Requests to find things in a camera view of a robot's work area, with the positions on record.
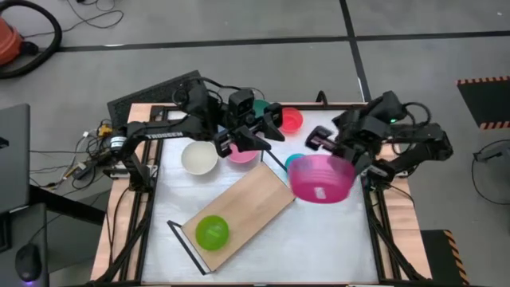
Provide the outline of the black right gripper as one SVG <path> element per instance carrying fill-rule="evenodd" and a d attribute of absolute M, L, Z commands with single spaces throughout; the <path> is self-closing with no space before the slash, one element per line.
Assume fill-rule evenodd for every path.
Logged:
<path fill-rule="evenodd" d="M 361 116 L 357 111 L 344 112 L 332 120 L 338 130 L 334 139 L 331 138 L 332 130 L 319 125 L 308 135 L 305 146 L 314 151 L 323 148 L 332 155 L 345 159 L 354 166 L 356 175 L 365 171 L 375 180 L 391 182 L 394 168 L 387 161 L 376 159 L 383 142 L 390 137 L 390 131 L 383 138 L 364 134 L 360 124 L 365 117 L 368 116 Z"/>

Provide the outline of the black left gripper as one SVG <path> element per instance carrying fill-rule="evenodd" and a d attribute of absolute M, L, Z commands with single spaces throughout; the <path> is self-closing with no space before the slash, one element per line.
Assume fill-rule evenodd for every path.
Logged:
<path fill-rule="evenodd" d="M 265 108 L 265 114 L 259 118 L 255 117 L 253 109 L 241 118 L 234 118 L 225 112 L 219 122 L 223 130 L 213 136 L 218 155 L 222 158 L 229 156 L 231 144 L 235 144 L 239 151 L 270 150 L 271 145 L 257 135 L 260 132 L 266 139 L 285 141 L 279 130 L 283 121 L 282 109 L 278 103 L 270 104 Z"/>

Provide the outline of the light pink bowl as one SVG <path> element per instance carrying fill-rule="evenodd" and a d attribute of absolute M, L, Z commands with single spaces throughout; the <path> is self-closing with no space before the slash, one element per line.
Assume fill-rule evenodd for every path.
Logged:
<path fill-rule="evenodd" d="M 233 163 L 248 163 L 259 155 L 259 151 L 239 151 L 233 143 L 229 147 L 231 154 L 228 159 Z"/>

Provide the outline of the orange-red bowl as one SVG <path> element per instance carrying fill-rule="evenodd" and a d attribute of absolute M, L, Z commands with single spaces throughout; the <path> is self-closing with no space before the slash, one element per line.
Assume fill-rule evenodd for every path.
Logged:
<path fill-rule="evenodd" d="M 300 110 L 296 108 L 283 108 L 282 109 L 282 125 L 280 130 L 283 133 L 294 134 L 297 133 L 304 122 L 304 118 Z"/>

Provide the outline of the cyan blue bowl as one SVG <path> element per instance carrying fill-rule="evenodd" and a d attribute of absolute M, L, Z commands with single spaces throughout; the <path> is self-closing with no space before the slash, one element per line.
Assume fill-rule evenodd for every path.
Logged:
<path fill-rule="evenodd" d="M 295 153 L 295 154 L 291 154 L 286 160 L 285 160 L 285 168 L 286 169 L 289 169 L 291 163 L 296 160 L 296 159 L 299 159 L 299 158 L 302 158 L 304 157 L 304 154 L 302 153 Z"/>

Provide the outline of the large magenta bowl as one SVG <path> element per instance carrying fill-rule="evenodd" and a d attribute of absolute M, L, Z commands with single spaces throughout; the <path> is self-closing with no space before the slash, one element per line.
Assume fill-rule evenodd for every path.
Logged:
<path fill-rule="evenodd" d="M 354 184 L 353 165 L 333 155 L 305 155 L 287 169 L 292 193 L 306 202 L 332 204 L 345 200 Z"/>

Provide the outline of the white bowl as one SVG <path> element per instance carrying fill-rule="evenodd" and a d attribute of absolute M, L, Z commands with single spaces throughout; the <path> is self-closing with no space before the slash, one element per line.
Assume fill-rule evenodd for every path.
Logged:
<path fill-rule="evenodd" d="M 214 169 L 218 155 L 212 143 L 197 141 L 189 143 L 181 155 L 184 169 L 192 175 L 204 175 Z"/>

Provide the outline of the green bowl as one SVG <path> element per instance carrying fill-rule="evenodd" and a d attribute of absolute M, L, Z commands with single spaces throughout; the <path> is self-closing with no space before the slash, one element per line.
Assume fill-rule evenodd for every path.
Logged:
<path fill-rule="evenodd" d="M 195 239 L 204 250 L 221 249 L 229 240 L 230 229 L 226 220 L 217 215 L 203 218 L 195 229 Z"/>

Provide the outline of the teal bowl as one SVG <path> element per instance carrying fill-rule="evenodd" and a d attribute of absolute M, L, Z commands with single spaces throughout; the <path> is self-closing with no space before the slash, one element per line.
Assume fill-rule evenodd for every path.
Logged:
<path fill-rule="evenodd" d="M 255 111 L 255 117 L 259 118 L 265 114 L 265 108 L 267 108 L 270 103 L 266 100 L 255 100 L 253 102 L 253 110 Z"/>

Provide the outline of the wooden dish rack tray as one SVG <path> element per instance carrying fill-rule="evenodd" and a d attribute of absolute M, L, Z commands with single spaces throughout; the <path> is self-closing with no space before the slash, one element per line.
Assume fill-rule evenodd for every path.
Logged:
<path fill-rule="evenodd" d="M 199 273 L 206 276 L 231 259 L 294 200 L 285 182 L 260 162 L 191 219 L 183 224 L 169 220 L 167 225 Z M 215 251 L 204 250 L 195 239 L 196 226 L 209 215 L 224 218 L 229 226 L 228 242 Z"/>

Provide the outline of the hazard-striped black floor mat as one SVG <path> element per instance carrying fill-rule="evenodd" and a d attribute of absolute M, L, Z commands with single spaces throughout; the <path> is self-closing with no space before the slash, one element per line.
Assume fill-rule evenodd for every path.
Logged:
<path fill-rule="evenodd" d="M 457 88 L 480 130 L 510 128 L 510 76 L 462 79 Z"/>
<path fill-rule="evenodd" d="M 470 285 L 453 233 L 422 230 L 421 236 L 433 280 L 449 285 Z"/>

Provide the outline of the black desk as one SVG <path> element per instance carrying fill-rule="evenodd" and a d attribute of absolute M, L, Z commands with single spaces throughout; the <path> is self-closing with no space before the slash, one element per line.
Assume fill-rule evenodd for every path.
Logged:
<path fill-rule="evenodd" d="M 49 287 L 47 211 L 60 215 L 101 224 L 105 213 L 92 204 L 73 201 L 60 195 L 49 195 L 46 201 L 28 202 L 7 213 L 0 214 L 0 287 Z M 27 243 L 35 244 L 41 255 L 41 276 L 32 282 L 24 282 L 15 268 L 15 255 Z"/>

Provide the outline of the grey laptop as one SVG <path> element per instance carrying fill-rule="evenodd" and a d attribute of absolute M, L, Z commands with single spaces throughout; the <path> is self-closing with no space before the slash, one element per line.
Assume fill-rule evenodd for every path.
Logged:
<path fill-rule="evenodd" d="M 0 214 L 29 201 L 30 106 L 0 109 Z"/>

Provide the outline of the black computer mouse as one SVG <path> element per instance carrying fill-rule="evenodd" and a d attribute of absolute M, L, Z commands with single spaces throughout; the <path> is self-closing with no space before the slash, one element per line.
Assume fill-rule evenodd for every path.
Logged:
<path fill-rule="evenodd" d="M 36 281 L 42 273 L 41 255 L 38 247 L 27 243 L 15 255 L 14 268 L 20 279 L 26 283 Z"/>

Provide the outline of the orange vacuum cleaner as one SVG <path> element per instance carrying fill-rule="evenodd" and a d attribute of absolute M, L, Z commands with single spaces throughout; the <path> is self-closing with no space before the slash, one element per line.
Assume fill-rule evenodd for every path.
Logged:
<path fill-rule="evenodd" d="M 0 65 L 6 65 L 21 54 L 22 37 L 0 17 Z"/>

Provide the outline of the black table frame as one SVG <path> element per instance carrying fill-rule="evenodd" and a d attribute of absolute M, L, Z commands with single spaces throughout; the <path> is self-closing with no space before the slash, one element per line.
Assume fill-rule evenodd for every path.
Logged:
<path fill-rule="evenodd" d="M 321 103 L 309 102 L 309 103 L 283 103 L 284 107 L 297 108 L 300 110 L 312 110 L 312 111 L 335 111 L 340 113 L 341 111 L 349 108 L 360 108 L 364 106 L 364 103 L 332 103 L 324 106 Z M 128 114 L 128 122 L 132 121 L 149 121 L 153 119 L 159 120 L 165 112 L 176 111 L 174 104 L 132 104 L 131 110 Z M 149 159 L 151 156 L 155 156 L 155 161 L 160 161 L 161 149 L 163 144 L 160 142 L 154 143 L 142 143 L 139 145 L 135 153 L 139 158 Z M 390 228 L 391 234 L 394 239 L 395 245 L 400 249 L 402 254 L 406 257 L 406 260 L 419 272 L 421 275 L 427 278 L 432 278 L 430 264 L 428 257 L 426 256 L 426 248 L 422 240 L 422 234 L 418 225 L 418 219 L 415 211 L 415 207 L 411 207 L 410 202 L 405 202 L 403 199 L 397 199 L 397 195 L 405 198 L 403 192 L 410 195 L 410 188 L 407 179 L 396 179 L 394 186 L 400 190 L 391 189 L 391 192 L 395 194 L 384 194 L 384 201 L 382 200 L 379 205 L 383 204 L 383 207 L 374 207 L 375 213 L 378 217 L 384 216 L 388 218 L 389 223 L 385 228 Z M 108 216 L 105 217 L 102 231 L 100 234 L 100 241 L 97 247 L 96 256 L 91 272 L 91 279 L 96 280 L 102 276 L 109 264 L 109 252 L 112 252 L 112 256 L 116 257 L 120 254 L 125 243 L 128 241 L 128 237 L 134 232 L 134 229 L 139 225 L 143 213 L 145 210 L 154 206 L 154 195 L 138 195 L 135 192 L 126 191 L 121 196 L 124 189 L 128 187 L 128 181 L 125 179 L 114 180 L 110 197 L 108 200 Z M 115 235 L 112 236 L 112 246 L 110 247 L 108 237 L 108 224 L 107 219 L 110 220 L 110 231 Z M 133 249 L 129 257 L 125 260 L 125 264 L 120 267 L 118 273 L 112 279 L 113 282 L 117 281 L 135 281 L 136 276 L 140 275 L 142 271 L 142 257 L 145 256 L 145 247 L 142 247 L 143 240 L 148 239 L 149 228 L 146 233 L 141 236 Z M 383 246 L 383 241 L 378 237 L 378 248 L 381 254 L 382 269 L 384 277 L 388 279 L 395 279 L 397 275 L 393 275 L 393 269 L 391 267 L 390 253 L 388 249 Z"/>

